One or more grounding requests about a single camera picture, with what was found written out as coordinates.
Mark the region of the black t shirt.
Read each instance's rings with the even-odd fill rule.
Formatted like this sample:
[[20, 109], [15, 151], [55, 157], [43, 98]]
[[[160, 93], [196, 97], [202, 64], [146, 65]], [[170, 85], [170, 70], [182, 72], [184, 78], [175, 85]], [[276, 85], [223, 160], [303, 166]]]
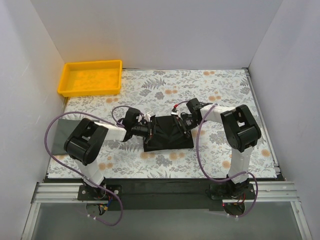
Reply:
[[148, 143], [143, 144], [144, 152], [161, 150], [192, 149], [193, 137], [185, 138], [180, 132], [172, 115], [159, 116], [156, 120], [156, 132]]

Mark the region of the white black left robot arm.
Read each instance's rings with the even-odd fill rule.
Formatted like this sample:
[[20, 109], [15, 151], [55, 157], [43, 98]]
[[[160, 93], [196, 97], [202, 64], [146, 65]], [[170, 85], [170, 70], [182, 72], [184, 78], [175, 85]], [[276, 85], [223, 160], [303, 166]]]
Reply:
[[138, 109], [130, 107], [121, 126], [83, 118], [67, 138], [63, 148], [72, 159], [76, 160], [85, 184], [90, 186], [89, 194], [95, 200], [101, 200], [107, 191], [103, 185], [105, 178], [96, 159], [104, 142], [126, 142], [132, 136], [139, 136], [148, 143], [155, 133], [155, 113], [142, 114]]

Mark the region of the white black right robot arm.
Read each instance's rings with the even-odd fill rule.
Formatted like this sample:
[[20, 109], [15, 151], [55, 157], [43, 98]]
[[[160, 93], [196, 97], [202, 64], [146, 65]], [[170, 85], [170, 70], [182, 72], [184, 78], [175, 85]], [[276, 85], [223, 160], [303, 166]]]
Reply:
[[252, 152], [262, 137], [262, 132], [247, 105], [238, 107], [219, 106], [214, 103], [201, 103], [197, 98], [184, 101], [189, 114], [180, 113], [174, 105], [171, 115], [183, 135], [198, 127], [201, 130], [205, 122], [214, 122], [223, 125], [225, 137], [231, 147], [231, 162], [226, 178], [213, 179], [204, 170], [199, 153], [200, 133], [196, 135], [196, 157], [200, 170], [209, 180], [222, 185], [216, 195], [229, 196], [237, 199], [248, 189], [250, 181], [249, 165]]

